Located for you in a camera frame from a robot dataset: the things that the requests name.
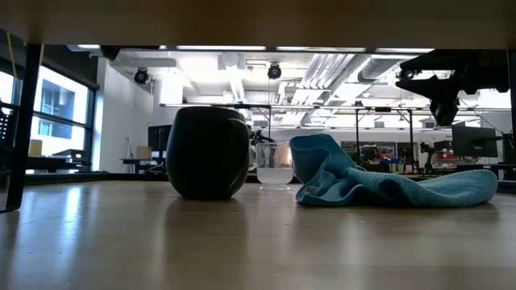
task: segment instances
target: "white wall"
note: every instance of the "white wall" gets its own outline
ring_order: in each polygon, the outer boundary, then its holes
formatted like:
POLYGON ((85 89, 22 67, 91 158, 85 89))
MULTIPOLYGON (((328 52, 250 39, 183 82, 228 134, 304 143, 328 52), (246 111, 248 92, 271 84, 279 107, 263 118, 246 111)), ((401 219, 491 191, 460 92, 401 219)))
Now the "white wall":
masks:
POLYGON ((152 105, 152 120, 150 126, 171 125, 176 117, 176 112, 180 109, 160 106, 162 85, 162 81, 155 81, 152 87, 154 102, 152 105))
POLYGON ((127 146, 136 154, 147 146, 147 127, 152 122, 153 96, 114 70, 105 59, 98 61, 98 101, 95 118, 93 169, 123 172, 120 159, 127 146))

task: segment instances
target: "ceiling light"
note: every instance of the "ceiling light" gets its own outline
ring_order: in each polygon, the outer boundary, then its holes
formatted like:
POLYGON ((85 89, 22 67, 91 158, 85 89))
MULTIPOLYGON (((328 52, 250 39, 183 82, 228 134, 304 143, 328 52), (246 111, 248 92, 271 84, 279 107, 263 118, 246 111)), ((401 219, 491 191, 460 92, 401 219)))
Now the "ceiling light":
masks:
POLYGON ((210 104, 160 104, 165 107, 210 106, 210 104))
POLYGON ((309 47, 276 47, 283 52, 365 52, 365 48, 309 48, 309 47))
POLYGON ((265 46, 217 46, 217 45, 178 45, 178 50, 206 51, 264 51, 265 46))
POLYGON ((427 53, 431 52, 432 48, 377 48, 376 52, 386 53, 427 53))
POLYGON ((415 58, 415 55, 371 55, 371 58, 377 60, 412 60, 415 58))
POLYGON ((272 105, 271 109, 313 109, 315 106, 302 106, 302 105, 272 105))
POLYGON ((100 45, 98 45, 98 44, 79 44, 77 46, 82 49, 99 49, 100 48, 100 45))

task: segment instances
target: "cardboard box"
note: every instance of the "cardboard box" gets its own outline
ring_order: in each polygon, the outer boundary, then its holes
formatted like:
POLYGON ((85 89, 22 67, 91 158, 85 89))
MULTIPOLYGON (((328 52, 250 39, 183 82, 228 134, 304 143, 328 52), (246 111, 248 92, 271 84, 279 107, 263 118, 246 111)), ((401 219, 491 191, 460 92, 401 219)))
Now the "cardboard box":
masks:
POLYGON ((43 150, 43 141, 31 139, 29 143, 29 156, 41 156, 43 150))
POLYGON ((146 146, 138 146, 136 149, 136 159, 150 160, 152 159, 152 148, 146 146))

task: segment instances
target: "blue towel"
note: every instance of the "blue towel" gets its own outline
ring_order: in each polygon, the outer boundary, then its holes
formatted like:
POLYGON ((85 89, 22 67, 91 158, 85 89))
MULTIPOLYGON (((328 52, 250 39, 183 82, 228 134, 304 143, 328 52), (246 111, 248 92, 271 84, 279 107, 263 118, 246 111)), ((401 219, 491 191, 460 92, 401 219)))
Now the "blue towel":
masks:
POLYGON ((490 200, 497 190, 497 177, 488 170, 419 182, 366 172, 329 135, 295 137, 290 148, 296 176, 304 184, 296 195, 300 205, 465 207, 490 200))

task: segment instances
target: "black table leg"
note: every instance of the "black table leg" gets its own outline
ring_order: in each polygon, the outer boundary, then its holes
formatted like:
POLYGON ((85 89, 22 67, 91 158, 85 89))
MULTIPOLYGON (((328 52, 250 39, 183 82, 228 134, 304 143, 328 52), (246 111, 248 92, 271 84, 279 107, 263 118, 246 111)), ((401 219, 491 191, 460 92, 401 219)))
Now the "black table leg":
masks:
POLYGON ((25 74, 23 76, 22 96, 19 103, 18 120, 16 122, 15 149, 13 150, 13 163, 10 172, 9 189, 7 191, 7 203, 5 208, 0 209, 0 213, 17 210, 22 204, 25 170, 27 169, 27 156, 29 142, 31 141, 35 90, 38 84, 38 73, 40 71, 40 59, 42 56, 42 44, 30 43, 27 45, 25 74))
POLYGON ((516 50, 507 51, 507 65, 509 67, 510 113, 513 123, 513 152, 516 159, 516 50))

